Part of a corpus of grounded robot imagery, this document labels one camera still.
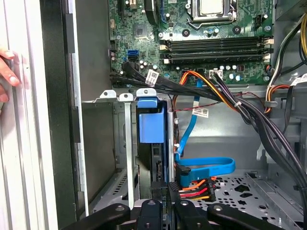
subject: hand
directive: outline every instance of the hand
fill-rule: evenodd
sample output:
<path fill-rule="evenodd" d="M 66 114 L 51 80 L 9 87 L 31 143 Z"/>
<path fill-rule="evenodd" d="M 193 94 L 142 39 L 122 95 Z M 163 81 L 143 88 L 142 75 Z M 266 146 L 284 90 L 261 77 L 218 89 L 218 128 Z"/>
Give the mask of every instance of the hand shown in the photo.
<path fill-rule="evenodd" d="M 7 64 L 4 62 L 2 58 L 12 60 L 14 58 L 13 52 L 0 46 L 0 75 L 2 75 L 12 86 L 19 85 L 20 82 L 18 78 L 13 73 L 13 71 L 10 70 L 10 68 L 7 66 Z M 9 100 L 8 95 L 6 94 L 2 85 L 0 85 L 0 102 L 8 102 L 8 100 Z"/>

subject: green circuit board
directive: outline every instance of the green circuit board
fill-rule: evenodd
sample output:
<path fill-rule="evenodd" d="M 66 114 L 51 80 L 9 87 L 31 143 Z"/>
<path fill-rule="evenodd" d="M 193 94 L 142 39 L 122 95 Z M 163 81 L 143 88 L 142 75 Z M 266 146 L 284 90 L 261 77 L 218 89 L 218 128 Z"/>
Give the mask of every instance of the green circuit board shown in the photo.
<path fill-rule="evenodd" d="M 209 70 L 220 68 L 221 64 L 164 64 L 160 59 L 159 34 L 163 34 L 163 39 L 172 41 L 183 40 L 205 40 L 218 38 L 255 37 L 272 36 L 272 0 L 237 0 L 237 19 L 232 24 L 221 24 L 214 26 L 203 26 L 199 30 L 193 29 L 187 24 L 189 17 L 186 10 L 187 0 L 161 0 L 164 5 L 161 14 L 170 14 L 170 19 L 165 23 L 161 20 L 159 26 L 149 24 L 144 10 L 144 0 L 136 0 L 136 8 L 125 8 L 124 22 L 118 14 L 118 0 L 109 0 L 110 17 L 110 40 L 115 40 L 118 44 L 116 59 L 111 61 L 111 69 L 116 72 L 121 71 L 121 64 L 127 58 L 128 50 L 139 50 L 139 59 L 147 62 L 147 66 L 140 70 L 146 76 L 148 68 L 156 65 L 157 72 L 173 81 L 179 81 L 184 70 L 197 70 L 203 68 L 205 73 Z M 257 15 L 267 15 L 268 18 L 262 25 L 255 29 L 254 22 Z M 241 28 L 240 34 L 234 33 L 234 27 Z M 209 30 L 218 29 L 219 32 L 208 37 Z M 183 36 L 183 31 L 188 29 L 188 37 Z M 223 79 L 226 84 L 267 84 L 269 79 L 266 73 L 267 62 L 246 62 L 236 63 L 237 69 L 223 70 Z M 224 63 L 222 66 L 233 66 L 233 63 Z M 196 80 L 190 78 L 188 84 L 194 85 Z"/>

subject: cable tie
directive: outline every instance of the cable tie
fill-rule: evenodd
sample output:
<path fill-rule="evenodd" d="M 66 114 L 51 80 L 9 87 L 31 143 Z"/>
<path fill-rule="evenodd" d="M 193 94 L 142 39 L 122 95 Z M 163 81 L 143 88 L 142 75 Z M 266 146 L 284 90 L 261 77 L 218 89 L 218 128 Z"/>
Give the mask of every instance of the cable tie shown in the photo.
<path fill-rule="evenodd" d="M 294 185 L 293 188 L 296 191 L 307 191 L 307 187 L 300 187 L 298 185 Z"/>
<path fill-rule="evenodd" d="M 241 105 L 242 103 L 241 102 L 237 102 L 235 105 L 234 105 L 234 108 L 237 108 L 239 105 Z"/>

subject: sata port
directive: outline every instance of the sata port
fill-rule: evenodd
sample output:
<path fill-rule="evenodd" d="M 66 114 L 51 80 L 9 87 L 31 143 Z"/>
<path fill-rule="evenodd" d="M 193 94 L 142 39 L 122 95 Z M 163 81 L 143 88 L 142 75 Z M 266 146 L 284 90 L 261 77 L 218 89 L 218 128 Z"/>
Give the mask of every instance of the sata port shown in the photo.
<path fill-rule="evenodd" d="M 139 51 L 138 50 L 128 50 L 127 55 L 136 56 L 136 55 L 139 55 Z"/>
<path fill-rule="evenodd" d="M 139 61 L 139 56 L 128 56 L 128 61 Z"/>

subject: gray metal panel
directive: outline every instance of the gray metal panel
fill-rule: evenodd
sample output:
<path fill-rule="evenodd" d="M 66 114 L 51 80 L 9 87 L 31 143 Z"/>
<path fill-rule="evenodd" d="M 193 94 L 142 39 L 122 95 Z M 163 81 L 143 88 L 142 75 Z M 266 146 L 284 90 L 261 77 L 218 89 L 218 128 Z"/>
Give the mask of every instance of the gray metal panel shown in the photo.
<path fill-rule="evenodd" d="M 84 152 L 91 200 L 115 172 L 111 103 L 83 104 Z"/>
<path fill-rule="evenodd" d="M 297 20 L 306 8 L 306 0 L 277 0 L 276 20 Z"/>
<path fill-rule="evenodd" d="M 94 100 L 111 88 L 107 0 L 76 0 L 81 96 Z"/>

